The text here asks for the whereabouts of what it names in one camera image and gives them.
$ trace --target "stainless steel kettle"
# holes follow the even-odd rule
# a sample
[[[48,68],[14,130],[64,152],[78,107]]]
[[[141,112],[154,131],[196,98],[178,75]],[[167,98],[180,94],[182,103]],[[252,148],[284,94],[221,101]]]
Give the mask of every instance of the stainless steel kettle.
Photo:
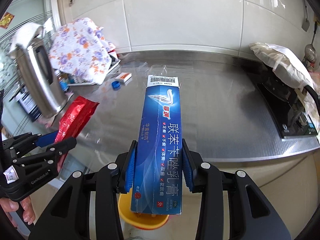
[[[41,34],[42,28],[35,33]],[[43,40],[33,38],[26,48],[17,45],[14,53],[21,77],[42,115],[51,118],[66,105],[68,98],[54,74]]]

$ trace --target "red circle on box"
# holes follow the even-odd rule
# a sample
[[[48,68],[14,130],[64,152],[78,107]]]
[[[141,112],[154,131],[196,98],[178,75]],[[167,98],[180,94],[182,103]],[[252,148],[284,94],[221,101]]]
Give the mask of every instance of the red circle on box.
[[[141,198],[141,194],[140,194],[139,192],[136,192],[136,193],[134,194],[134,197],[135,197],[135,198]]]

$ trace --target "countertop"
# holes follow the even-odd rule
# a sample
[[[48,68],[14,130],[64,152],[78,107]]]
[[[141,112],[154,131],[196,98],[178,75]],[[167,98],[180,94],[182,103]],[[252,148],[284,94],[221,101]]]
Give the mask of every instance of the countertop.
[[[96,171],[127,152],[138,140],[147,77],[177,76],[182,134],[188,147],[207,162],[247,162],[301,154],[319,148],[315,137],[280,138],[265,102],[242,67],[261,63],[194,51],[142,51],[121,55],[121,63],[101,86],[73,87],[100,104],[71,152]],[[113,90],[118,72],[131,80]],[[58,126],[59,116],[53,127]]]

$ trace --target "red and gold sticker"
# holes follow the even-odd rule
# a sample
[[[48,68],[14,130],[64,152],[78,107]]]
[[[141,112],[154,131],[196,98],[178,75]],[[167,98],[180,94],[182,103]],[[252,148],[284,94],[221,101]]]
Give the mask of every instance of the red and gold sticker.
[[[14,15],[12,15],[11,13],[6,12],[1,20],[0,20],[0,27],[7,29],[9,24],[12,22],[12,19],[14,18]]]

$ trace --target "blue bottle cap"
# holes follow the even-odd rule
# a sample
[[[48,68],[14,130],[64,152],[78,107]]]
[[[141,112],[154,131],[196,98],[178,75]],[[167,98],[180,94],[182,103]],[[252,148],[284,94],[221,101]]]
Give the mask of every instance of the blue bottle cap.
[[[119,83],[119,81],[113,81],[113,82],[111,83],[111,85],[112,85],[113,89],[115,89],[115,88],[117,88],[117,87],[120,86],[120,83]]]

